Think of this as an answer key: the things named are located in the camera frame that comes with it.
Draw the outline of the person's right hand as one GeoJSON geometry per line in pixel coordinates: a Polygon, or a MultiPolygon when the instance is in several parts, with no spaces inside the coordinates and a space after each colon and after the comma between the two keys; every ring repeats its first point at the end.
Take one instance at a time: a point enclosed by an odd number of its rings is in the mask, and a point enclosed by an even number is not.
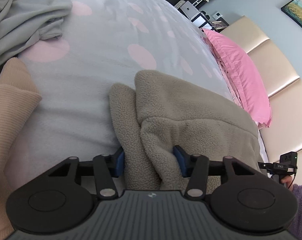
{"type": "Polygon", "coordinates": [[[292,176],[285,176],[281,183],[286,185],[286,188],[292,191],[292,185],[293,185],[293,177],[292,176]]]}

